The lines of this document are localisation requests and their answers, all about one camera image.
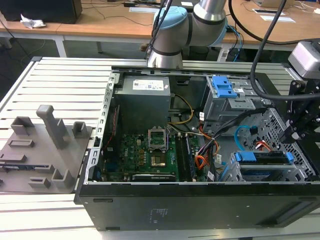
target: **label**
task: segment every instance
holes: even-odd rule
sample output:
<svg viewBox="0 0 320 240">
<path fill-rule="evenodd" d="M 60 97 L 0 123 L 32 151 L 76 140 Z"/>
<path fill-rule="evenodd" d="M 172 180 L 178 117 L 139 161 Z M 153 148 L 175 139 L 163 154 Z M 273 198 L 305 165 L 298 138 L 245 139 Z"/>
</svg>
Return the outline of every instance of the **label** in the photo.
<svg viewBox="0 0 320 240">
<path fill-rule="evenodd" d="M 216 155 L 215 162 L 218 164 L 222 164 L 222 156 L 220 154 Z"/>
<path fill-rule="evenodd" d="M 205 113 L 204 112 L 199 112 L 199 119 L 200 121 L 204 121 L 205 120 Z"/>
<path fill-rule="evenodd" d="M 212 172 L 208 171 L 208 178 L 211 179 L 211 181 L 215 181 L 215 175 L 212 174 Z"/>
<path fill-rule="evenodd" d="M 181 2 L 181 5 L 182 5 L 182 6 L 193 7 L 192 2 L 189 2 L 189 1 L 182 1 L 182 2 Z"/>
<path fill-rule="evenodd" d="M 164 81 L 136 79 L 133 81 L 132 88 L 133 88 L 133 90 L 163 91 L 164 90 Z"/>
<path fill-rule="evenodd" d="M 159 222 L 163 222 L 167 214 L 168 214 L 167 208 L 151 209 L 149 213 L 149 223 L 158 224 Z"/>
<path fill-rule="evenodd" d="M 233 91 L 235 93 L 244 93 L 245 92 L 242 88 L 234 88 Z"/>
<path fill-rule="evenodd" d="M 19 169 L 18 166 L 3 166 L 5 169 Z"/>
</svg>

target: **white paper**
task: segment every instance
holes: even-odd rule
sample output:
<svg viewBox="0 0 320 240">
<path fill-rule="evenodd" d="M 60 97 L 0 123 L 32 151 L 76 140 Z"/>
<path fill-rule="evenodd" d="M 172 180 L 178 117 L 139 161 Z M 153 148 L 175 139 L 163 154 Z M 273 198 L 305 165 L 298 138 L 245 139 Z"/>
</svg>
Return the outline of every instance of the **white paper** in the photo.
<svg viewBox="0 0 320 240">
<path fill-rule="evenodd" d="M 192 7 L 193 6 L 192 2 L 189 2 L 189 1 L 182 1 L 181 5 L 182 6 L 188 6 L 188 7 Z"/>
<path fill-rule="evenodd" d="M 129 12 L 134 13 L 144 13 L 144 14 L 155 14 L 159 12 L 159 9 L 157 8 L 151 8 L 151 7 L 130 7 Z"/>
<path fill-rule="evenodd" d="M 22 23 L 26 28 L 29 28 L 29 29 L 41 28 L 46 26 L 42 20 L 32 20 L 24 17 L 22 14 L 21 14 L 20 23 Z"/>
<path fill-rule="evenodd" d="M 222 164 L 222 156 L 220 154 L 216 155 L 215 162 L 218 163 L 218 164 Z"/>
<path fill-rule="evenodd" d="M 133 81 L 132 88 L 133 88 L 133 90 L 163 91 L 164 90 L 164 81 L 136 79 Z"/>
<path fill-rule="evenodd" d="M 272 21 L 275 16 L 260 16 L 265 21 Z M 278 22 L 295 23 L 291 17 L 280 16 Z"/>
</svg>

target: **wooden desk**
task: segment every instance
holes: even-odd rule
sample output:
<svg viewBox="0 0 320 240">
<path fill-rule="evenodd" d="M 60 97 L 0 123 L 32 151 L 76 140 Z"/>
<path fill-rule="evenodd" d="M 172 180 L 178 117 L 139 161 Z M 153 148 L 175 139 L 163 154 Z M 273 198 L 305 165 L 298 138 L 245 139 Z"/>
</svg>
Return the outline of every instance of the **wooden desk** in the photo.
<svg viewBox="0 0 320 240">
<path fill-rule="evenodd" d="M 114 4 L 101 5 L 101 1 L 93 0 L 96 8 L 91 5 L 91 0 L 82 0 L 82 15 L 76 24 L 48 23 L 46 27 L 28 29 L 20 22 L 5 22 L 8 29 L 17 38 L 52 39 L 55 41 L 60 57 L 66 57 L 64 41 L 94 41 L 97 42 L 98 52 L 101 52 L 100 42 L 117 43 L 148 43 L 151 38 L 152 22 L 154 14 L 129 12 L 128 7 L 119 5 L 123 1 Z M 318 3 L 308 2 L 309 6 L 319 7 Z M 263 38 L 270 21 L 264 21 L 260 15 L 252 10 L 259 8 L 254 2 L 244 0 L 233 0 L 233 10 L 239 21 L 254 34 Z M 225 12 L 228 14 L 228 1 L 225 5 Z M 296 7 L 288 8 L 285 13 L 293 20 L 292 22 L 278 22 L 270 36 L 273 41 L 289 41 L 305 38 L 318 38 L 320 36 L 320 15 L 303 12 Z M 234 26 L 235 22 L 228 16 L 229 24 Z M 257 49 L 260 45 L 258 40 L 244 33 L 237 28 L 244 37 L 244 49 Z M 10 37 L 3 26 L 0 26 L 0 37 Z M 236 41 L 233 33 L 227 33 L 221 44 L 219 61 L 225 61 Z M 265 49 L 291 51 L 294 45 L 280 46 L 267 44 Z"/>
<path fill-rule="evenodd" d="M 90 2 L 90 0 L 82 0 L 82 3 Z M 61 24 L 56 32 L 61 35 L 150 39 L 154 14 L 129 12 L 129 7 L 124 7 L 120 3 L 123 1 L 115 2 L 115 6 L 106 5 L 108 7 L 82 4 L 82 15 L 76 24 Z"/>
</svg>

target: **red cable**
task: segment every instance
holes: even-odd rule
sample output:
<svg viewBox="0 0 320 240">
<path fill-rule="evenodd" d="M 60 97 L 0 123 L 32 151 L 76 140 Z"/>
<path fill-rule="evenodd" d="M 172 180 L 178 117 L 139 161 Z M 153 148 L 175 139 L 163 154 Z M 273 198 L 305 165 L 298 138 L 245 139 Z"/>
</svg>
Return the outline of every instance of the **red cable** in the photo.
<svg viewBox="0 0 320 240">
<path fill-rule="evenodd" d="M 116 115 L 117 115 L 117 108 L 115 108 L 114 111 L 114 116 L 113 116 L 113 129 L 112 129 L 112 134 L 108 140 L 108 142 L 106 143 L 106 145 L 104 146 L 103 149 L 106 149 L 106 147 L 109 145 L 109 143 L 111 142 L 113 136 L 115 135 L 115 131 L 116 131 Z"/>
</svg>

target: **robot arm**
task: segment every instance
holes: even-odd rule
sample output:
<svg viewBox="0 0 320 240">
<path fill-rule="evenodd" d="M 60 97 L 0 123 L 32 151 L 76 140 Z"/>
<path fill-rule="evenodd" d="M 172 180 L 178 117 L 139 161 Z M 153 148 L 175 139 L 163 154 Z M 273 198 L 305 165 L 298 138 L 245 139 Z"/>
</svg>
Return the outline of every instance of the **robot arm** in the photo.
<svg viewBox="0 0 320 240">
<path fill-rule="evenodd" d="M 182 68 L 184 46 L 210 47 L 220 43 L 228 25 L 225 3 L 226 0 L 201 0 L 189 14 L 183 7 L 170 7 L 154 40 L 147 66 Z"/>
</svg>

